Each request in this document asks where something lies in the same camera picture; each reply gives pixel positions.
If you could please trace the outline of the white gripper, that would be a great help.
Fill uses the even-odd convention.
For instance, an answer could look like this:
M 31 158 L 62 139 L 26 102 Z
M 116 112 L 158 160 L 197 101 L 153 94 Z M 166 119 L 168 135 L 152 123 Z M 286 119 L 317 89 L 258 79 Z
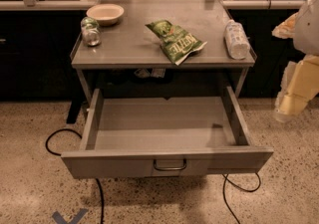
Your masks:
M 291 121 L 319 94 L 319 0 L 306 0 L 272 31 L 280 39 L 293 38 L 294 47 L 307 55 L 298 63 L 289 62 L 284 70 L 281 91 L 275 101 L 274 117 Z

